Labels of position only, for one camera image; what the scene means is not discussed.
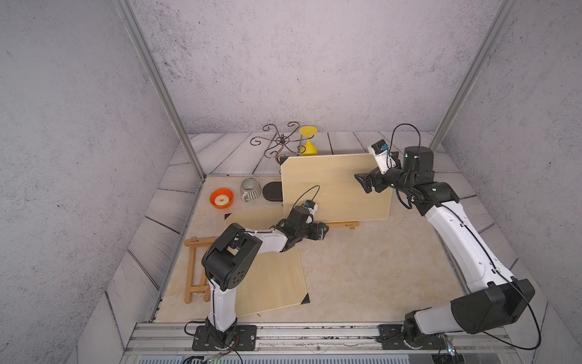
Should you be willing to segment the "light wooden board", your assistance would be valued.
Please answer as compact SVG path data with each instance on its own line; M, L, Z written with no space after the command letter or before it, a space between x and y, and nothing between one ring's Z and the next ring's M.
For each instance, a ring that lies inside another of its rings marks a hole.
M266 230L283 219L280 206L234 212L225 225L237 223L246 229ZM236 315L242 320L263 316L276 309L300 305L307 296L306 280L297 247L284 253L258 255L236 291Z
M385 220L392 192L367 194L355 179L376 167L369 154L290 157L281 166L283 213L313 200L317 222Z

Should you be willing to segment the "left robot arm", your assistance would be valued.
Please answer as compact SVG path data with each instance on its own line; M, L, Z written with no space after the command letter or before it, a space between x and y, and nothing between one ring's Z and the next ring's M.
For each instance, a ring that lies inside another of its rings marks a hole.
M230 344L236 333L236 288L246 277L256 256L283 253L304 239L322 241L329 231L315 221L318 204L312 200L294 206L288 217L266 231L254 231L233 223L202 258L210 284L211 309L205 322L212 338Z

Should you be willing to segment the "wooden easel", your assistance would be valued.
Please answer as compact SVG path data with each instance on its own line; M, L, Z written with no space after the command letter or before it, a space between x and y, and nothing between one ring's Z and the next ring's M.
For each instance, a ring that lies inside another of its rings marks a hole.
M202 267L202 272L199 274L199 282L195 283L194 278L196 277L196 267L197 267L197 253L200 250L205 253L208 248L214 243L216 237L210 238L189 238L183 242L183 245L189 250L188 252L188 264L186 269L186 284L184 291L184 303L190 304L192 302L192 296L194 294L203 294L203 300L205 302L210 301L210 285L206 277L206 270Z

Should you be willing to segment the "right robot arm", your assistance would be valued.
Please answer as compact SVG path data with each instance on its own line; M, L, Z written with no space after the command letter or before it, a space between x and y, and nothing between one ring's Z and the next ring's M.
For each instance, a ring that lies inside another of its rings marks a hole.
M407 313L402 328L404 343L420 349L445 333L487 334L516 323L531 308L535 289L529 280L518 280L488 247L453 188L434 180L432 150L407 147L400 161L398 153L380 140L368 151L377 168L356 174L356 180L368 194L392 188L403 206L416 208L453 256L468 289L447 305Z

